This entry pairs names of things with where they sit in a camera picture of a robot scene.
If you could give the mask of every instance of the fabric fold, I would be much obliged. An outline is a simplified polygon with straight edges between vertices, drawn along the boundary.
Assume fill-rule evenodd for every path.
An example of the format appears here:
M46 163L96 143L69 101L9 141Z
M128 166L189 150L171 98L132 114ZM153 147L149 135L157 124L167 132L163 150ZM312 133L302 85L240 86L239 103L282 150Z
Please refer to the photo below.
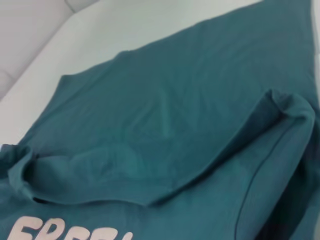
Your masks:
M314 111L305 99L270 90L221 149L215 149L216 136L210 132L188 132L179 138L144 144L118 142L74 156L37 157L28 147L16 146L9 149L19 154L11 154L16 164L8 170L8 176L15 191L38 202L73 205L124 201L149 206L173 197L206 174L214 174L229 157L244 151L276 125L290 128L293 134L294 142L289 145L295 149L291 152L300 156L294 169L309 141L314 120ZM283 144L274 141L275 148ZM163 155L153 156L153 152Z

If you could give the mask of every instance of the teal fabric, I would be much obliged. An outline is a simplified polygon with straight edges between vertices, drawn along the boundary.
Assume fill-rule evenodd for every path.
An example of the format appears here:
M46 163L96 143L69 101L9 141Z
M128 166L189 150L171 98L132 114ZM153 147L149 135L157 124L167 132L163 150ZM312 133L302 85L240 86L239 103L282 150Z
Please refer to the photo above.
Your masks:
M0 238L311 240L319 131L310 0L235 10L63 76L0 152Z

